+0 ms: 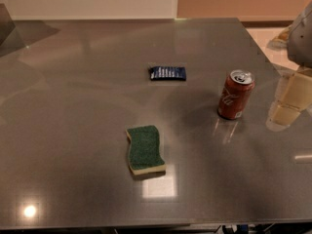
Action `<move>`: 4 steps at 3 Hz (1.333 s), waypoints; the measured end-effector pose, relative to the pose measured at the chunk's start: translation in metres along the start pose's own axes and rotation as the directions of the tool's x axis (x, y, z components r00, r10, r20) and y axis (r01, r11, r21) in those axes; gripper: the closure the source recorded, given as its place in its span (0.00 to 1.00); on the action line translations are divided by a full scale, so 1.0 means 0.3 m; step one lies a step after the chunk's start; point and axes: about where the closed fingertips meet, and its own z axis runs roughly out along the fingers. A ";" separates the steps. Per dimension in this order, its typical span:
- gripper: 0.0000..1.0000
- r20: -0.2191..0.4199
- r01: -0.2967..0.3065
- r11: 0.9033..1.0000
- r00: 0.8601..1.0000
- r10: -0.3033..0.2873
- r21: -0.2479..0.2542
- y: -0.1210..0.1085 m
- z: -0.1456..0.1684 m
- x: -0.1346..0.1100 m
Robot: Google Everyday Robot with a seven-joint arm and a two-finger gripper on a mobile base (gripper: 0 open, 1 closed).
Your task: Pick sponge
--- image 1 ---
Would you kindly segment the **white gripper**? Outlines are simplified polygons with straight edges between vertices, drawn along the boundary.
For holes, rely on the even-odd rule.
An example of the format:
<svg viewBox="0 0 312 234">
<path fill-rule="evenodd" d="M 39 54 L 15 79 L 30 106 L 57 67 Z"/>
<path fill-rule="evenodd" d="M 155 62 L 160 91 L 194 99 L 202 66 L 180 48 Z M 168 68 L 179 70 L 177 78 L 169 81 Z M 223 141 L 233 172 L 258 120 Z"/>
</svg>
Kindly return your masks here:
<svg viewBox="0 0 312 234">
<path fill-rule="evenodd" d="M 287 52 L 288 59 L 300 67 L 278 70 L 280 79 L 266 121 L 273 132 L 288 128 L 312 105 L 312 1 L 292 23 Z"/>
</svg>

